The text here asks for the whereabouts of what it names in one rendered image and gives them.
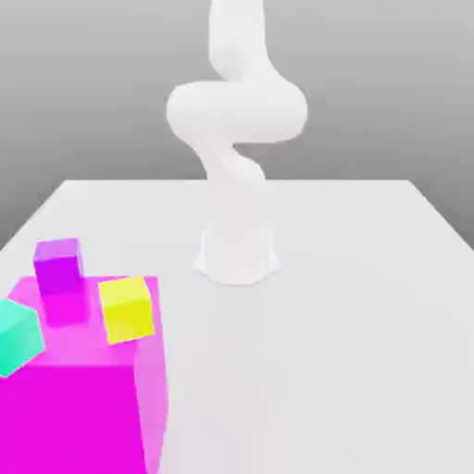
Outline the small yellow cube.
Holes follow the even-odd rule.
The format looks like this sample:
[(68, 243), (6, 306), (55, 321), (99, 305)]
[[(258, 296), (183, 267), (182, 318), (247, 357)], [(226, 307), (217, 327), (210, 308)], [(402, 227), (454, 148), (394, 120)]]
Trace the small yellow cube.
[(109, 344), (155, 334), (151, 295), (144, 277), (127, 277), (98, 284)]

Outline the small purple cube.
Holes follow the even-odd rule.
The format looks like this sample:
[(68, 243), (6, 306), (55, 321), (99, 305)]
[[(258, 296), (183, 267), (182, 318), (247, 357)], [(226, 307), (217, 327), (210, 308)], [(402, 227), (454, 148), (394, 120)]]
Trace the small purple cube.
[(38, 242), (33, 266), (41, 295), (78, 291), (83, 280), (80, 241), (66, 238)]

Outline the small teal cube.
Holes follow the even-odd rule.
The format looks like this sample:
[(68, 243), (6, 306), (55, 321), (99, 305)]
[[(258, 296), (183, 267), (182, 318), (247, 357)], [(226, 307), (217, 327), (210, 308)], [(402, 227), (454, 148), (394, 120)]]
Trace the small teal cube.
[(7, 378), (44, 350), (37, 312), (9, 299), (0, 299), (0, 377)]

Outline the large magenta box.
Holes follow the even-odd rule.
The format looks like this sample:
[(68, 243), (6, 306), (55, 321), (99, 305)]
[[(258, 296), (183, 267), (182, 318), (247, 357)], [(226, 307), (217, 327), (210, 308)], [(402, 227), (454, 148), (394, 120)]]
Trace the large magenta box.
[(145, 279), (155, 333), (110, 345), (100, 277), (42, 300), (33, 276), (9, 299), (36, 310), (44, 351), (0, 378), (0, 474), (158, 474), (168, 388), (158, 279)]

